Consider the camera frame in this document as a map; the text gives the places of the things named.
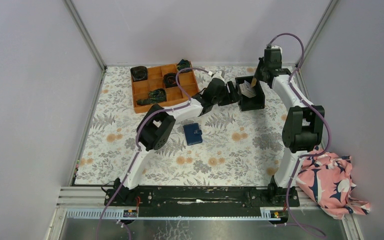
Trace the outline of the gold credit card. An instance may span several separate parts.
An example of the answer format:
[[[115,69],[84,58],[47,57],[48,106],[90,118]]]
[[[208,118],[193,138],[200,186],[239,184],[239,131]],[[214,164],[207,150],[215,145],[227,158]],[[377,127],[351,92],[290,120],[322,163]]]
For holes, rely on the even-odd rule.
[[[256,86],[256,84],[257,84],[257,79],[255,77],[253,77],[252,80],[251,80],[250,86],[252,88],[254,88]]]

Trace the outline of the black plastic card bin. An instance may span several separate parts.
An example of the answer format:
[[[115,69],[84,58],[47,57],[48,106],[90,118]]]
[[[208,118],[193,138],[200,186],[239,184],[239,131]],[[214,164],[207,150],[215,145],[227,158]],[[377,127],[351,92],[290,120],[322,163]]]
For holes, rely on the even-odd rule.
[[[235,87],[239,95],[238,105],[242,112],[260,110],[265,108],[265,94],[262,90],[261,84],[256,83],[254,89],[256,91],[256,96],[253,98],[248,98],[242,95],[239,85],[243,82],[251,83],[253,76],[240,76],[235,78]]]

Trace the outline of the blue leather card holder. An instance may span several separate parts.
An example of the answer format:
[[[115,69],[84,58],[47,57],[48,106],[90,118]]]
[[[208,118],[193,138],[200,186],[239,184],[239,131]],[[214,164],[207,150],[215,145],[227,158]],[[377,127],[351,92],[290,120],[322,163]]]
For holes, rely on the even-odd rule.
[[[190,123],[183,126],[185,140],[188,146],[201,144],[203,142],[202,130],[198,123]]]

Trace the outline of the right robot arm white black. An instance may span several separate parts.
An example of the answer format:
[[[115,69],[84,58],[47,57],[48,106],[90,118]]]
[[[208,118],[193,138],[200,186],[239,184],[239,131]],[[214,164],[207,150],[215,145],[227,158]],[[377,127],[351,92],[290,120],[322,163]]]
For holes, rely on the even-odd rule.
[[[287,108],[287,116],[281,137],[284,154],[280,167],[267,186],[266,198],[273,206],[281,205],[291,195],[301,156],[309,154],[322,141],[325,114],[321,105],[313,105],[293,82],[292,73],[282,67],[282,49],[268,45],[254,74],[258,81],[265,82]]]

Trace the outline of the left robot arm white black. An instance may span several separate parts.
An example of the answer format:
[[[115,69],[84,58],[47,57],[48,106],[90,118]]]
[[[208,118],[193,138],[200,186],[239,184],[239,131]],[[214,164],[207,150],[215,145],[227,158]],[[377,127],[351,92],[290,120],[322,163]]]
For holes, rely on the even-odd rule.
[[[214,105],[226,106],[239,100],[239,93],[231,81],[225,82],[222,77],[215,77],[201,93],[184,103],[166,107],[154,104],[138,125],[136,149],[128,168],[123,176],[114,181],[115,189],[108,191],[105,198],[109,202],[117,199],[124,206],[132,204],[135,200],[134,189],[139,186],[147,161],[165,145],[176,122],[200,117],[210,112]]]

